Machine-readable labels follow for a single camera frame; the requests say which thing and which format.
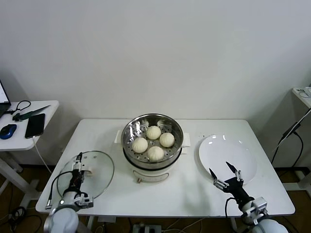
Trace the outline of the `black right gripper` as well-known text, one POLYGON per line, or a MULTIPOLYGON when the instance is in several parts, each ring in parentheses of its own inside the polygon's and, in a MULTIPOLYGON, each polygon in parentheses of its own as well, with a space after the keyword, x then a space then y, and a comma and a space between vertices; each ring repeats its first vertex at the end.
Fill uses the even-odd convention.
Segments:
POLYGON ((237 170, 232 164, 226 162, 229 169, 235 174, 234 178, 228 179, 225 182, 219 180, 216 174, 209 168, 210 174, 213 178, 213 185, 225 193, 230 193, 233 195, 237 204, 247 204, 253 201, 254 198, 249 196, 247 192, 243 189, 243 178, 241 171, 237 170))

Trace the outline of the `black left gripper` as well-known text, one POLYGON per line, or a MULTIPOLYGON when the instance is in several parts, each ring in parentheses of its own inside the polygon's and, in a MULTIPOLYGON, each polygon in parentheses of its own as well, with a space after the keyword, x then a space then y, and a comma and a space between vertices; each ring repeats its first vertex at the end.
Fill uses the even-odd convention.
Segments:
POLYGON ((84 181, 84 171, 81 171, 83 153, 79 153, 73 161, 72 178, 69 182, 69 191, 80 193, 81 185, 84 181))

